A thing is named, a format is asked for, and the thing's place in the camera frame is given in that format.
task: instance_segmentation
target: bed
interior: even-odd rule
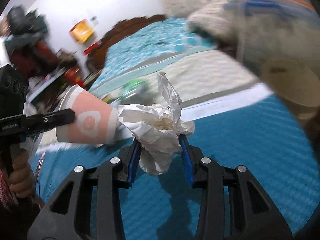
[[[154,16],[116,25],[90,54],[91,61],[102,73],[90,92],[103,97],[137,77],[154,84],[154,73],[166,72],[183,100],[181,118],[195,120],[196,132],[189,137],[189,143],[200,147],[204,155],[220,165],[247,166],[275,202],[292,233],[299,237],[319,204],[318,164],[304,132],[273,92],[239,63],[216,50],[214,41],[195,35],[191,35],[189,43],[173,40],[165,46],[161,43],[157,54],[143,51],[140,61],[131,61],[132,57],[126,55],[120,58],[128,52],[132,55],[131,48],[142,46],[132,40],[140,39],[145,30],[149,33],[150,26],[162,26],[159,22],[172,26],[179,21],[184,24],[182,20]],[[149,40],[153,47],[154,40]],[[172,49],[177,44],[180,48]],[[116,54],[119,48],[123,49],[121,55]],[[114,62],[134,62],[134,65],[128,64],[121,72],[110,72]],[[40,147],[31,162],[35,171],[42,152],[46,151],[37,193],[47,201],[75,166],[98,166],[130,143],[129,134],[113,146],[52,143]],[[201,191],[189,188],[179,156],[174,157],[169,171],[158,177],[139,169],[133,187],[120,190],[120,201],[126,239],[193,239],[195,236]],[[91,235],[95,235],[94,226]]]

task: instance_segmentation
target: white paper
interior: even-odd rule
[[[213,98],[193,106],[187,106],[182,109],[181,118],[183,120],[196,120],[251,106],[266,99],[272,94],[272,90],[266,84],[258,83],[243,91]]]
[[[129,128],[143,148],[139,165],[153,176],[166,172],[173,155],[181,153],[178,135],[195,130],[193,121],[180,119],[181,100],[164,74],[157,74],[158,90],[168,107],[159,104],[118,106],[119,121]]]

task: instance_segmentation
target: silver screw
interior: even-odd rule
[[[246,166],[240,165],[240,166],[238,166],[238,171],[240,171],[240,172],[246,172],[246,171],[247,171],[247,168],[246,168]]]
[[[79,172],[81,172],[81,171],[83,171],[83,166],[79,165],[79,166],[76,166],[76,167],[75,167],[75,172],[76,172],[76,173],[79,173]]]
[[[120,162],[120,158],[118,158],[118,157],[113,157],[113,158],[111,158],[110,162],[111,162],[112,164],[117,164],[117,163]]]
[[[201,162],[202,162],[202,163],[205,163],[205,164],[208,164],[208,163],[211,162],[211,160],[210,160],[210,158],[208,158],[208,157],[203,157],[203,158],[201,159]]]

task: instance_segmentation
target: red object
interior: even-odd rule
[[[77,84],[85,89],[85,85],[83,84],[83,80],[80,76],[80,71],[78,70],[78,68],[72,67],[64,74],[64,76],[68,78],[73,84]]]
[[[46,73],[51,73],[59,64],[58,57],[50,48],[41,42],[37,42],[31,47],[32,56],[39,63],[41,69]]]
[[[90,52],[91,52],[91,50],[93,49],[93,48],[95,48],[95,47],[97,47],[98,45],[100,45],[101,44],[101,41],[97,41],[96,43],[94,43],[94,44],[92,44],[89,48],[87,48],[84,52],[82,52],[84,55],[88,55]]]
[[[39,69],[37,62],[29,57],[23,49],[14,50],[10,55],[10,61],[26,79],[34,76]]]
[[[0,205],[2,204],[4,208],[8,208],[8,202],[14,203],[9,186],[0,171]]]

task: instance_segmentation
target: wooden headboard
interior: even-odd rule
[[[150,18],[137,17],[118,22],[112,30],[108,31],[104,35],[101,39],[101,44],[92,49],[89,53],[88,60],[90,64],[92,64],[98,71],[101,70],[106,61],[107,51],[112,45],[151,23],[164,21],[165,19],[165,15],[156,14]]]

